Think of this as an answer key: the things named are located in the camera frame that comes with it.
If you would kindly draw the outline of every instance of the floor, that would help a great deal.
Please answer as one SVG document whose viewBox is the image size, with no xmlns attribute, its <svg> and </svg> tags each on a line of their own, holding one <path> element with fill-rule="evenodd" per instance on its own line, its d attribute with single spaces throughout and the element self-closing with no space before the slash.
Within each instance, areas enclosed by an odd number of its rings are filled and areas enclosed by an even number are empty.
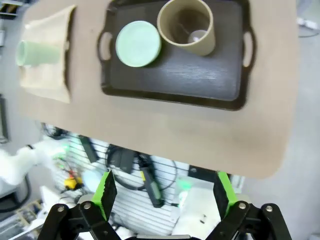
<svg viewBox="0 0 320 240">
<path fill-rule="evenodd" d="M 312 6 L 300 16 L 320 23 L 320 1 L 314 0 Z M 41 132 L 39 123 L 19 113 L 19 83 L 14 52 L 21 19 L 5 21 L 4 25 L 7 36 L 0 60 L 0 92 L 7 100 L 12 141 L 2 148 L 14 154 L 22 146 L 38 142 Z M 257 207 L 265 203 L 279 205 L 293 240 L 307 240 L 310 234 L 320 232 L 320 35 L 300 38 L 300 59 L 296 115 L 284 163 L 270 178 L 247 178 L 243 189 Z M 31 199 L 39 197 L 40 184 L 52 185 L 50 178 L 46 177 L 48 174 L 46 169 L 40 167 L 32 170 Z"/>
</svg>

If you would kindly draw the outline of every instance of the mint green cup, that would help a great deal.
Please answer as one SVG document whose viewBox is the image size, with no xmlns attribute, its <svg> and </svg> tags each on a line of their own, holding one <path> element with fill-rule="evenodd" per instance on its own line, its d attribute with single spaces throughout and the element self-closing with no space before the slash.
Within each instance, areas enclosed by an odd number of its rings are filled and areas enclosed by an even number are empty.
<svg viewBox="0 0 320 240">
<path fill-rule="evenodd" d="M 56 64 L 59 62 L 59 48 L 33 41 L 20 41 L 15 56 L 18 66 L 37 66 L 40 64 Z"/>
</svg>

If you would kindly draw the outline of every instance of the yellow label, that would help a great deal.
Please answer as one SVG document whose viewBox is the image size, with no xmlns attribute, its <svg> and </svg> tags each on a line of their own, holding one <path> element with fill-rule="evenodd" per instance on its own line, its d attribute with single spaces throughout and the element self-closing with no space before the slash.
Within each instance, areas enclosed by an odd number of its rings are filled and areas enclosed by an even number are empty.
<svg viewBox="0 0 320 240">
<path fill-rule="evenodd" d="M 144 172 L 143 172 L 143 171 L 140 171 L 140 173 L 141 173 L 142 180 L 143 180 L 143 181 L 146 181 L 146 178 L 145 178 Z"/>
</svg>

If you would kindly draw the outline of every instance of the table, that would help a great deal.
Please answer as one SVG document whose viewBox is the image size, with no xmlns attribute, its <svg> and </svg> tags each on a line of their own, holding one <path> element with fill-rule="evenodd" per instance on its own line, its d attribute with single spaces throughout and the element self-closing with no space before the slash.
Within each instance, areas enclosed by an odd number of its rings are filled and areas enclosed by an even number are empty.
<svg viewBox="0 0 320 240">
<path fill-rule="evenodd" d="M 96 44 L 108 2 L 41 0 L 26 11 L 24 23 L 77 5 L 68 74 L 72 103 L 21 89 L 21 112 L 78 134 L 206 169 L 256 178 L 275 173 L 284 159 L 298 88 L 296 3 L 251 1 L 257 59 L 246 105 L 230 112 L 103 94 Z"/>
</svg>

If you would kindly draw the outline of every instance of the mint green bowl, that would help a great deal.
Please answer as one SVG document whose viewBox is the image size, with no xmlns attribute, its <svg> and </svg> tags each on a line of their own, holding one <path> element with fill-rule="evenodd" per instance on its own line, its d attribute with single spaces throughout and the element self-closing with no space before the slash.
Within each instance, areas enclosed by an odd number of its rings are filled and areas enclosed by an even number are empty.
<svg viewBox="0 0 320 240">
<path fill-rule="evenodd" d="M 133 21 L 118 34 L 115 51 L 125 65 L 143 67 L 153 62 L 161 50 L 158 30 L 147 21 Z"/>
</svg>

